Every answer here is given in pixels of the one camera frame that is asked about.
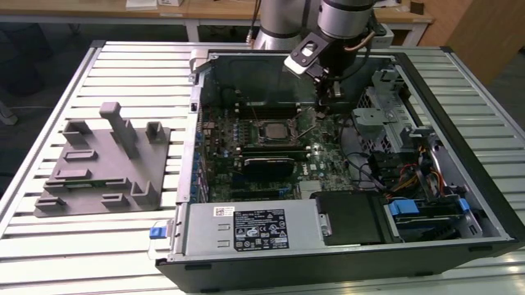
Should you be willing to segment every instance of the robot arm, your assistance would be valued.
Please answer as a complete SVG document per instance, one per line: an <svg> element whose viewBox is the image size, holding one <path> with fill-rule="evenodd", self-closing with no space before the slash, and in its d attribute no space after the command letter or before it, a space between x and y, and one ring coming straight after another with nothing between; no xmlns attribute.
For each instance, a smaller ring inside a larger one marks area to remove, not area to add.
<svg viewBox="0 0 525 295"><path fill-rule="evenodd" d="M292 72L313 78L320 106L341 95L340 82L363 66L344 75L355 64L359 50L372 46L377 26L373 5L375 0L323 0L319 29L308 35L285 61Z"/></svg>

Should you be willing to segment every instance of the blue tab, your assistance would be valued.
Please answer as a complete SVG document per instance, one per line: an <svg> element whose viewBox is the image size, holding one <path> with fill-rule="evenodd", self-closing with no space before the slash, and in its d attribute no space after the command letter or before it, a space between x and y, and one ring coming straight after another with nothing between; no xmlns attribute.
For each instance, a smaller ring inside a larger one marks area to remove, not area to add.
<svg viewBox="0 0 525 295"><path fill-rule="evenodd" d="M420 209L413 200L396 200L393 201L401 214L419 214Z"/></svg>
<svg viewBox="0 0 525 295"><path fill-rule="evenodd" d="M388 205L393 216L399 214L419 214L420 209L413 200L396 200Z"/></svg>
<svg viewBox="0 0 525 295"><path fill-rule="evenodd" d="M471 206L466 199L460 199L460 206L464 213L471 211Z"/></svg>
<svg viewBox="0 0 525 295"><path fill-rule="evenodd" d="M150 239L153 240L158 240L161 238L166 238L166 227L161 226L161 227L153 227L150 229Z"/></svg>
<svg viewBox="0 0 525 295"><path fill-rule="evenodd" d="M396 216L396 215L400 214L400 211L397 210L397 206L396 206L395 203L388 204L388 207L389 207L389 209L391 209L391 214L392 214L393 216Z"/></svg>

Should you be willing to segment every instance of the black cable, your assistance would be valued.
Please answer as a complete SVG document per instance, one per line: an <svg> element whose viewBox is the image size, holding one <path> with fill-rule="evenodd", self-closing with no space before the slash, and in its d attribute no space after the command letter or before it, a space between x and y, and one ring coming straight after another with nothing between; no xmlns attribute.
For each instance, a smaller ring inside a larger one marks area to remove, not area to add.
<svg viewBox="0 0 525 295"><path fill-rule="evenodd" d="M351 115L347 116L347 118L345 118L345 120L344 120L344 123L343 123L343 125L341 125L341 129L340 129L340 151L341 151L341 154L343 154L343 156L345 157L348 163L360 171L360 173L363 173L363 174L372 180L372 182L375 183L377 189L380 189L383 192L389 192L389 193L391 193L391 190L389 190L389 189L387 188L387 186L376 179L376 177L372 176L372 174L371 174L369 172L367 172L367 171L365 171L353 161L351 161L349 158L348 158L348 156L349 156L349 155L353 155L353 154L359 154L359 155L361 155L363 157L369 157L369 154L368 154L367 152L352 152L352 153L349 153L349 154L345 154L345 152L344 152L344 129L345 129L347 122L349 121L349 119L351 119Z"/></svg>
<svg viewBox="0 0 525 295"><path fill-rule="evenodd" d="M369 60L369 57L371 57L371 51L372 51L372 40L371 40L371 42L367 45L365 57L363 58L361 63L357 66L357 68L353 71L351 71L345 76L328 77L327 80L328 81L339 81L339 82L341 82L341 81L347 80L348 78L351 78L363 69L363 67L365 66L367 61Z"/></svg>
<svg viewBox="0 0 525 295"><path fill-rule="evenodd" d="M253 15L253 23L250 25L250 32L254 30L254 25L256 25L256 20L257 20L257 15L260 14L260 9L261 9L261 3L264 0L256 0L256 7L254 7L254 15Z"/></svg>

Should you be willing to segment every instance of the warning label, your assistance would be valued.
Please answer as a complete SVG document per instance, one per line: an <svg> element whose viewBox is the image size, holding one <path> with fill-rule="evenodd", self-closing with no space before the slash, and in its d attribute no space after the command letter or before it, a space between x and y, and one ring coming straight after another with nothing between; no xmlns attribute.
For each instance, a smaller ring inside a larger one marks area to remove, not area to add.
<svg viewBox="0 0 525 295"><path fill-rule="evenodd" d="M285 210L236 211L234 235L240 252L291 248Z"/></svg>

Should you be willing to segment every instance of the cable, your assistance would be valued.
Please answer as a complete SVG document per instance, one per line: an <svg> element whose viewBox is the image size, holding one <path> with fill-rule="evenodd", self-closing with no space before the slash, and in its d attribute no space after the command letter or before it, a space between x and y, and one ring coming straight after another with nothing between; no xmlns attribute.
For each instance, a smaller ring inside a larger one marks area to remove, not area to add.
<svg viewBox="0 0 525 295"><path fill-rule="evenodd" d="M355 164L355 162L348 159L348 156L353 155L355 153L360 154L361 156L364 154L365 155L368 155L368 154L364 152L352 152L349 154L345 154L345 152L344 152L344 129L345 129L347 122L349 121L349 119L351 119L351 115L347 116L347 118L344 120L344 124L341 125L341 129L340 129L340 151L341 151L341 154L345 157L348 163L372 180L377 189L380 189L384 192L391 192L389 189L387 188L387 186L376 179L376 177L372 176L372 174L369 172L367 172L364 169L361 169L360 166L357 164Z"/></svg>
<svg viewBox="0 0 525 295"><path fill-rule="evenodd" d="M351 78L351 77L361 70L361 68L364 67L367 61L369 60L371 51L372 51L372 42L369 42L368 45L367 45L365 57L363 58L361 63L360 63L360 65L357 66L357 68L356 68L353 71L351 71L351 73L348 73L345 76L341 76L341 77L328 77L327 80L328 80L328 81L339 81L339 82L341 82L341 81L347 80L348 78Z"/></svg>
<svg viewBox="0 0 525 295"><path fill-rule="evenodd" d="M249 29L249 31L248 31L246 43L250 43L250 42L253 41L254 25L256 25L257 15L260 14L260 9L261 9L261 3L262 3L262 1L264 1L264 0L256 0L253 22L252 22L252 24L250 24L250 29Z"/></svg>

